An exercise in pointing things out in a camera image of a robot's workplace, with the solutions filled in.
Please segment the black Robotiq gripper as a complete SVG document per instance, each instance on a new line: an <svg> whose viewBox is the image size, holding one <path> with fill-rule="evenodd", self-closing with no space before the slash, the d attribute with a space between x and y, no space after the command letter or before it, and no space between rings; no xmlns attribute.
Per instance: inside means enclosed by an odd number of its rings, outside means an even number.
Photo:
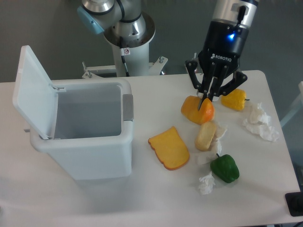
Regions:
<svg viewBox="0 0 303 227"><path fill-rule="evenodd" d="M199 111L207 97L227 96L241 84L248 76L241 71L240 56L244 48L249 30L239 25L232 25L218 21L210 23L202 51L198 60L187 60L185 67L193 87L197 90ZM200 64L203 71L202 83L196 76Z"/></svg>

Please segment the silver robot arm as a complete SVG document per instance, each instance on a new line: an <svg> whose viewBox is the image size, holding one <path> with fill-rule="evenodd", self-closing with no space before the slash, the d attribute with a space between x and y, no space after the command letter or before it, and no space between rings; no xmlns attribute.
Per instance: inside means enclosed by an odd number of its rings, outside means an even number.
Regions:
<svg viewBox="0 0 303 227"><path fill-rule="evenodd" d="M247 80L240 56L257 6L256 0L217 1L201 52L185 63L201 100L226 96ZM111 44L117 76L161 73L167 60L149 61L155 25L139 0L84 0L77 13L89 31Z"/></svg>

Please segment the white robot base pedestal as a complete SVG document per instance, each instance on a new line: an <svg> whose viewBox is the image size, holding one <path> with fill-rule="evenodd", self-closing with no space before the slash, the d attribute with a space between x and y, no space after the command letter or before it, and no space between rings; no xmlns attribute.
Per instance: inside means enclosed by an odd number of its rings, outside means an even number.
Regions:
<svg viewBox="0 0 303 227"><path fill-rule="evenodd" d="M110 73L117 77L137 77L163 75L168 58L160 56L155 62L149 62L150 42L155 35L153 19L143 12L133 22L118 21L104 32L104 38L111 45L114 65L87 67L84 63L84 77L108 77Z"/></svg>

